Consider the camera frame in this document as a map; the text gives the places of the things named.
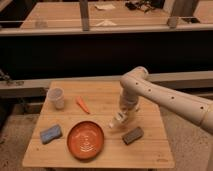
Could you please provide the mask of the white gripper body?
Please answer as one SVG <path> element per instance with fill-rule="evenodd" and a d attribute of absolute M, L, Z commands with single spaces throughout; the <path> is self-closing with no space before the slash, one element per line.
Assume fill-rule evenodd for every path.
<path fill-rule="evenodd" d="M 120 111 L 123 115 L 125 116 L 133 116 L 135 115 L 138 110 L 139 110 L 139 106 L 138 105 L 133 105 L 133 106 L 128 106 L 125 103 L 120 103 L 119 104 L 120 107 Z"/>

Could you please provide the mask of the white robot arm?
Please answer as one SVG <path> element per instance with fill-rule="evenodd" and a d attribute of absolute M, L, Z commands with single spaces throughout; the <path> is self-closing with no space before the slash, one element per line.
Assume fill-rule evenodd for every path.
<path fill-rule="evenodd" d="M 121 110 L 134 109 L 142 96 L 213 135 L 213 100 L 153 84 L 148 75 L 147 69 L 139 66 L 121 76 Z"/>

